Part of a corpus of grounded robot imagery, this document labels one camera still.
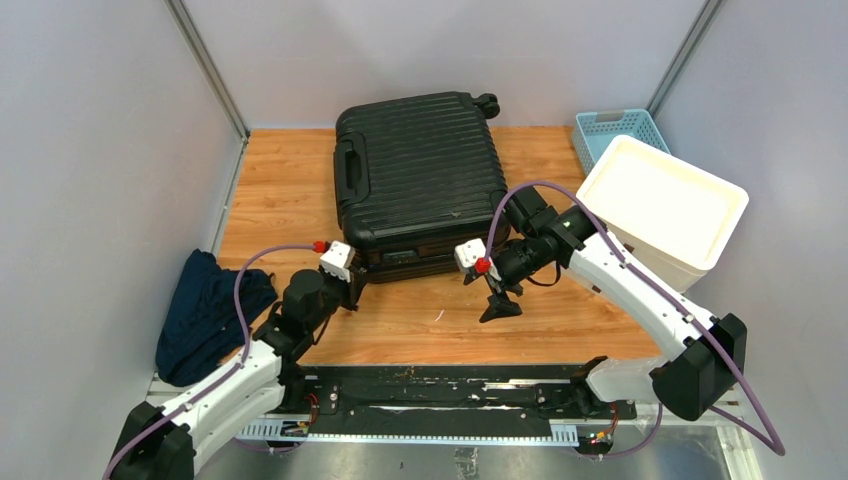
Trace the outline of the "black ribbed hard-shell suitcase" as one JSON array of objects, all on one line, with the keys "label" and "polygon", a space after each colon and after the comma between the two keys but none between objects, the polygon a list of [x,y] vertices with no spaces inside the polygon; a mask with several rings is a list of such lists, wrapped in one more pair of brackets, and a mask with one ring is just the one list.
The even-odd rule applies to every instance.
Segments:
[{"label": "black ribbed hard-shell suitcase", "polygon": [[447,91],[350,107],[335,124],[337,223],[372,284],[454,271],[508,189],[487,124],[496,95]]}]

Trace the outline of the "light blue plastic basket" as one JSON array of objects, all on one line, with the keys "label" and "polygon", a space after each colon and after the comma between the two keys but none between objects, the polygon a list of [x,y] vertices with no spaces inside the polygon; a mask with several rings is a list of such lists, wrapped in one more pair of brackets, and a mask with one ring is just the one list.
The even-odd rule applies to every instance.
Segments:
[{"label": "light blue plastic basket", "polygon": [[578,113],[575,116],[572,143],[586,175],[612,140],[620,135],[633,137],[665,153],[670,152],[653,117],[645,109]]}]

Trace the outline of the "white three-drawer storage unit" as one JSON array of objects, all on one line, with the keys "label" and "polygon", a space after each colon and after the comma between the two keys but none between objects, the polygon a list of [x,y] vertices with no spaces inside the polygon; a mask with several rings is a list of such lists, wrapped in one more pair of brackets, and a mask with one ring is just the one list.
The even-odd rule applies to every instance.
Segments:
[{"label": "white three-drawer storage unit", "polygon": [[680,293],[716,266],[749,203],[742,187],[627,135],[611,141],[577,197]]}]

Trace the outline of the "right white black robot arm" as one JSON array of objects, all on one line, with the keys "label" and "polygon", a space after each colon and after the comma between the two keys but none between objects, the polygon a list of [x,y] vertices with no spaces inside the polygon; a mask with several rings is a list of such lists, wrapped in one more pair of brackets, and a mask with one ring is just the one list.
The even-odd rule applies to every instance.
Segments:
[{"label": "right white black robot arm", "polygon": [[491,225],[505,217],[519,239],[501,250],[481,238],[454,249],[465,281],[484,278],[490,288],[481,322],[520,315],[509,296],[521,295],[522,281],[553,264],[625,311],[661,351],[635,361],[605,356],[589,361],[572,380],[577,413],[596,417],[618,400],[656,400],[688,421],[716,411],[717,401],[743,383],[744,322],[732,313],[718,318],[687,300],[639,262],[580,200],[559,213],[537,186],[519,185],[495,208]]}]

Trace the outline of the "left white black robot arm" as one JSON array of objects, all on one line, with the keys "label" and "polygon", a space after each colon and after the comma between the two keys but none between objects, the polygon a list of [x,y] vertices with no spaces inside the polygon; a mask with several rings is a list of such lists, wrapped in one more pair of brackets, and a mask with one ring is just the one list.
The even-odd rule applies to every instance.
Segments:
[{"label": "left white black robot arm", "polygon": [[106,479],[192,479],[250,422],[275,408],[298,411],[306,386],[298,360],[340,308],[357,310],[363,270],[299,270],[284,289],[280,313],[238,354],[180,395],[129,413]]}]

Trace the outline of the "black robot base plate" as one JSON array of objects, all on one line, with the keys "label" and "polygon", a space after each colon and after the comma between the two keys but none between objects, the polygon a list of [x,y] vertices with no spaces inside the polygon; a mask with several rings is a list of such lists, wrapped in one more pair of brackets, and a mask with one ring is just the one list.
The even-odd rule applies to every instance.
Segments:
[{"label": "black robot base plate", "polygon": [[243,438],[575,446],[580,425],[633,420],[573,383],[576,365],[311,366],[300,400],[250,423]]}]

